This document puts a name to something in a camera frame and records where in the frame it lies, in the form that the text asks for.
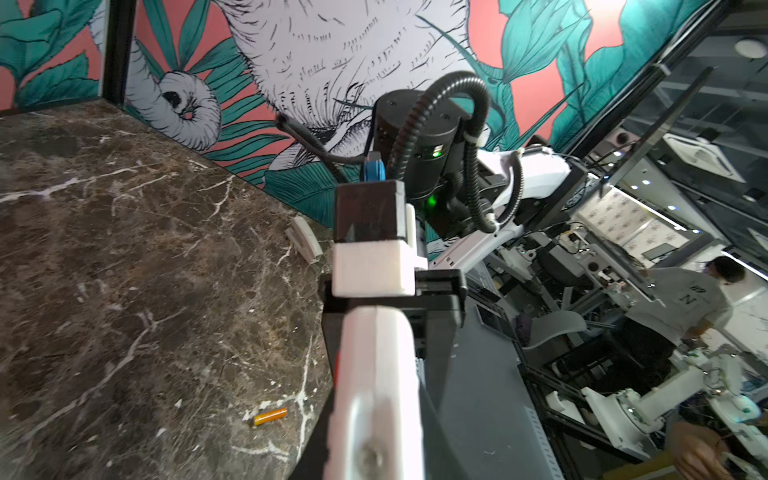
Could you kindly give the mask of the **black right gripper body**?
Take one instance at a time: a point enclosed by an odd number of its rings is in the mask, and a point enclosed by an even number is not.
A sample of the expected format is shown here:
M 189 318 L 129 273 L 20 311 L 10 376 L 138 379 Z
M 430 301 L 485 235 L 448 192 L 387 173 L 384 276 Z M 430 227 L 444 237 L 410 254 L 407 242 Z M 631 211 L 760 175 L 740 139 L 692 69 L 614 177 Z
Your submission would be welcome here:
M 324 303 L 322 333 L 329 365 L 335 371 L 347 312 L 373 305 L 401 310 L 412 328 L 416 357 L 424 361 L 426 390 L 439 408 L 451 373 L 454 340 L 466 317 L 468 287 L 464 273 L 456 269 L 418 271 L 415 280 L 414 296 L 349 299 L 334 296 L 331 276 L 321 276 L 318 294 Z

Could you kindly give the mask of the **white remote control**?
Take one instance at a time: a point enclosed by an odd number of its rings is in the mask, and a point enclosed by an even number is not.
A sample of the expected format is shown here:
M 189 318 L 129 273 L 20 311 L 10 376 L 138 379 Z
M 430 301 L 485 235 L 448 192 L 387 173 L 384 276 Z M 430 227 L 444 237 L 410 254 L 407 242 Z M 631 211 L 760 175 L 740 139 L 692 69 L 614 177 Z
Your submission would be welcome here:
M 343 320 L 325 479 L 423 479 L 425 458 L 412 329 L 386 306 Z

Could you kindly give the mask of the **orange battery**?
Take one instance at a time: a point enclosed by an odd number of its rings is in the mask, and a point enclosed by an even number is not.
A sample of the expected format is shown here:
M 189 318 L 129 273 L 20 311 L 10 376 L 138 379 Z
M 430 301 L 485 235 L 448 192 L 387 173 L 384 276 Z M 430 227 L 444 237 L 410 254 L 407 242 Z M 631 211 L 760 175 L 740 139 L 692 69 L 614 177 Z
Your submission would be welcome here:
M 269 422 L 273 422 L 273 421 L 285 418 L 287 414 L 288 414 L 288 410 L 286 408 L 279 408 L 279 409 L 268 411 L 268 412 L 262 412 L 253 416 L 249 420 L 249 425 L 251 427 L 258 427 L 258 426 L 267 424 Z

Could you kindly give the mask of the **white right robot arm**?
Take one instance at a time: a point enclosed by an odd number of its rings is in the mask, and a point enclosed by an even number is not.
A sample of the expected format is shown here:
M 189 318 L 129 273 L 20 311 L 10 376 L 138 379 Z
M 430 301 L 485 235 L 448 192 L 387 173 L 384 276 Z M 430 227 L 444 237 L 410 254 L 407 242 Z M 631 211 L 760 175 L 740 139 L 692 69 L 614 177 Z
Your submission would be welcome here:
M 332 273 L 322 286 L 329 358 L 338 357 L 347 312 L 399 309 L 434 404 L 464 321 L 466 273 L 530 223 L 556 215 L 586 178 L 578 158 L 531 140 L 487 150 L 491 109 L 485 82 L 468 71 L 423 91 L 384 94 L 351 160 L 359 179 L 340 177 L 335 193 Z

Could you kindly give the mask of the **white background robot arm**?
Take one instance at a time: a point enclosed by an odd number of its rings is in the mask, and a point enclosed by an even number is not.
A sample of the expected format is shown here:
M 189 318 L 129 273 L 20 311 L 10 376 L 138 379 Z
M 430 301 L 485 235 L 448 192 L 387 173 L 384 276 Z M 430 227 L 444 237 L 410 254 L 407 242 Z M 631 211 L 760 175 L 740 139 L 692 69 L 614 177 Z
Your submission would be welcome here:
M 739 352 L 726 345 L 714 352 L 696 349 L 685 355 L 675 353 L 671 359 L 678 372 L 643 396 L 633 389 L 609 396 L 588 387 L 581 390 L 612 447 L 648 458 L 642 440 L 662 429 L 665 414 L 702 394 L 747 452 L 766 463 L 767 438 L 753 424 L 761 413 L 757 404 L 742 393 Z

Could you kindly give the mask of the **beige masking tape roll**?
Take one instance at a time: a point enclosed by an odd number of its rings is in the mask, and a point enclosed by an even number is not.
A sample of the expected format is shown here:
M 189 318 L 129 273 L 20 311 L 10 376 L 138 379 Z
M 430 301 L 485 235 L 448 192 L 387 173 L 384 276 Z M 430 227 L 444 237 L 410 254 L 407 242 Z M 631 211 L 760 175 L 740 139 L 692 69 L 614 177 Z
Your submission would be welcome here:
M 314 264 L 320 259 L 323 254 L 321 245 L 303 217 L 294 217 L 285 233 L 292 246 L 308 264 Z

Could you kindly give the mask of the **person in white shirt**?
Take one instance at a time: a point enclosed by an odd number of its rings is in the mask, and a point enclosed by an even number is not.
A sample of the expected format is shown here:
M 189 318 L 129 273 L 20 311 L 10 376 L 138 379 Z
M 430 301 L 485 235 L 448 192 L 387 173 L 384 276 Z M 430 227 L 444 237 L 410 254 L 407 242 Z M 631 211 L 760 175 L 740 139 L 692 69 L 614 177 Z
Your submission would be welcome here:
M 727 323 L 732 306 L 725 285 L 741 282 L 746 269 L 727 256 L 708 261 L 702 271 L 680 267 L 646 272 L 656 299 L 638 302 L 625 314 L 617 341 L 643 374 L 665 368 L 676 347 Z

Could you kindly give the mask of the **black enclosure corner post right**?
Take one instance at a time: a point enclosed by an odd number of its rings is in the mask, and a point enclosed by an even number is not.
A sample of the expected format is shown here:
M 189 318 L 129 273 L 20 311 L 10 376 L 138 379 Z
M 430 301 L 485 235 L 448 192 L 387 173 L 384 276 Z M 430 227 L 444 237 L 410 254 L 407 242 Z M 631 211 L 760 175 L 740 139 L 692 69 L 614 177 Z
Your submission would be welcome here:
M 119 108 L 122 108 L 125 103 L 137 4 L 137 0 L 106 2 L 101 95 L 106 101 Z

